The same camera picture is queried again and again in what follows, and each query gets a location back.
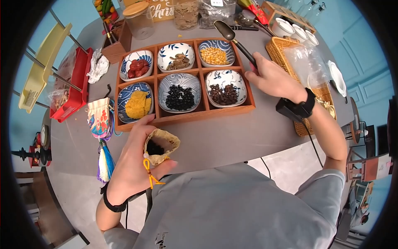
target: person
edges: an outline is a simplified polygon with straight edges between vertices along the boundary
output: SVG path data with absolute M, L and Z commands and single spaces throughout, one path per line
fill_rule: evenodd
M 355 187 L 351 187 L 349 192 L 349 209 L 348 213 L 351 214 L 350 227 L 356 227 L 358 225 L 365 224 L 369 219 L 369 213 L 366 214 L 369 209 L 369 204 L 365 203 L 361 207 L 357 207 L 357 200 L 355 199 Z
M 258 71 L 245 73 L 252 84 L 296 104 L 307 101 L 305 88 L 281 67 L 258 52 L 253 57 Z M 150 187 L 142 148 L 155 129 L 147 124 L 153 119 L 141 118 L 130 132 L 106 189 L 113 206 Z M 326 161 L 295 195 L 244 163 L 162 178 L 177 165 L 165 160 L 151 169 L 166 184 L 154 185 L 152 209 L 140 233 L 124 229 L 121 213 L 100 200 L 96 222 L 106 243 L 112 249 L 327 248 L 336 233 L 347 145 L 336 120 L 317 102 L 308 119 Z

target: small cloth pouch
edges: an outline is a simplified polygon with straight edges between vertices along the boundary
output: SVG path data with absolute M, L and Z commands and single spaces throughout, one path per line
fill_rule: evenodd
M 178 137 L 174 136 L 173 134 L 161 129 L 155 129 L 154 131 L 152 131 L 151 134 L 149 134 L 148 138 L 145 141 L 144 153 L 146 153 L 146 147 L 150 139 L 152 139 L 155 144 L 164 149 L 164 154 L 162 155 L 146 154 L 144 156 L 145 158 L 148 158 L 153 166 L 157 166 L 161 164 L 165 159 L 169 158 L 169 155 L 179 147 L 180 143 Z
M 104 138 L 110 129 L 109 98 L 88 103 L 88 119 L 91 133 L 95 138 Z

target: black wrist strap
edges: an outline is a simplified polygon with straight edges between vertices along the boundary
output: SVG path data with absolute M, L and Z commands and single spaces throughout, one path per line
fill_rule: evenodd
M 293 108 L 293 112 L 301 118 L 308 118 L 312 115 L 312 109 L 315 105 L 315 94 L 308 88 L 305 88 L 308 97 L 306 102 L 301 102 Z
M 103 194 L 103 202 L 105 203 L 105 206 L 112 212 L 115 212 L 115 213 L 123 212 L 124 210 L 126 210 L 127 200 L 125 200 L 125 202 L 123 202 L 121 205 L 113 206 L 112 204 L 110 204 L 108 201 L 108 198 L 106 197 L 106 190 L 108 188 L 108 183 L 109 182 L 107 182 L 105 184 L 105 186 L 103 186 L 101 188 L 101 192 L 100 192 L 101 194 Z

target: crumpled paper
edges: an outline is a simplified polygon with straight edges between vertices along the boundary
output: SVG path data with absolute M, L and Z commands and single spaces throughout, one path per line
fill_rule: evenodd
M 93 52 L 93 57 L 91 58 L 91 68 L 90 72 L 87 73 L 89 76 L 88 83 L 94 84 L 95 82 L 99 81 L 101 76 L 106 74 L 109 68 L 109 60 L 102 56 L 98 63 L 97 60 L 101 56 L 101 49 L 96 49 Z
M 162 155 L 148 155 L 146 153 L 146 146 L 148 145 L 148 141 L 152 139 L 155 144 L 160 145 L 164 149 L 164 154 Z M 161 164 L 165 157 L 170 156 L 170 154 L 175 151 L 180 144 L 180 140 L 178 137 L 174 136 L 170 132 L 161 130 L 161 129 L 155 129 L 152 131 L 151 134 L 147 137 L 145 144 L 144 144 L 144 152 L 145 152 L 145 157 L 148 158 L 150 163 L 153 166 L 157 166 Z

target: blue and white bowl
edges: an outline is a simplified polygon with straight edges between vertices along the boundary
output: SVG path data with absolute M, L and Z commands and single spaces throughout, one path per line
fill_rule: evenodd
M 213 64 L 209 64 L 209 63 L 205 62 L 202 59 L 202 55 L 201 55 L 200 51 L 202 49 L 205 49 L 208 47 L 219 48 L 219 49 L 225 51 L 226 60 L 228 61 L 228 65 L 213 65 Z M 235 53 L 234 53 L 234 50 L 232 49 L 231 45 L 228 42 L 221 41 L 221 40 L 207 40 L 207 41 L 203 41 L 199 45 L 199 58 L 204 67 L 230 67 L 235 62 Z
M 130 123 L 135 123 L 139 119 L 134 119 L 130 118 L 127 116 L 126 113 L 126 104 L 127 101 L 130 99 L 131 94 L 135 91 L 143 91 L 143 92 L 149 92 L 149 94 L 146 96 L 146 98 L 152 98 L 151 105 L 150 105 L 150 110 L 148 114 L 153 113 L 154 109 L 154 99 L 153 99 L 153 93 L 151 87 L 145 83 L 145 82 L 138 82 L 134 83 L 130 86 L 125 87 L 122 91 L 120 91 L 118 97 L 117 97 L 117 115 L 123 123 L 130 124 Z
M 222 106 L 217 103 L 215 103 L 211 97 L 210 97 L 210 91 L 211 91 L 211 85 L 219 85 L 220 89 L 225 88 L 226 85 L 234 84 L 234 88 L 237 93 L 238 101 L 235 104 L 227 105 L 227 106 Z M 214 105 L 215 107 L 218 108 L 225 108 L 225 107 L 233 107 L 233 106 L 238 106 L 241 105 L 243 102 L 245 102 L 247 98 L 247 90 L 246 90 L 246 85 L 245 82 L 243 81 L 242 76 L 234 71 L 234 70 L 215 70 L 211 71 L 207 76 L 205 80 L 206 84 L 206 92 L 208 95 L 209 102 Z
M 189 66 L 177 70 L 166 70 L 167 66 L 173 61 L 170 57 L 175 58 L 176 54 L 184 54 L 189 59 Z M 193 47 L 186 43 L 174 43 L 162 47 L 158 53 L 158 67 L 162 73 L 177 72 L 181 70 L 191 69 L 195 61 L 195 52 Z
M 139 61 L 141 59 L 144 59 L 148 62 L 148 64 L 149 64 L 148 72 L 146 72 L 144 75 L 139 76 L 139 77 L 128 78 L 127 72 L 130 69 L 131 62 L 133 60 Z M 152 54 L 152 52 L 149 50 L 141 50 L 141 51 L 137 51 L 137 52 L 132 52 L 131 54 L 129 54 L 128 56 L 126 56 L 123 59 L 122 66 L 120 67 L 119 75 L 122 80 L 124 80 L 125 82 L 128 82 L 128 81 L 137 80 L 140 78 L 150 76 L 152 74 L 152 71 L 153 71 L 153 54 Z
M 166 105 L 166 99 L 167 96 L 169 96 L 169 91 L 170 87 L 172 85 L 180 85 L 182 88 L 192 88 L 191 92 L 193 94 L 193 102 L 194 105 L 187 110 L 176 110 L 176 109 L 170 109 Z M 159 84 L 159 91 L 158 91 L 158 100 L 159 100 L 159 105 L 160 108 L 165 110 L 166 112 L 169 113 L 187 113 L 194 111 L 200 102 L 201 99 L 201 86 L 200 86 L 200 81 L 197 77 L 187 74 L 187 73 L 172 73 L 170 75 L 167 75 L 162 79 L 162 81 Z

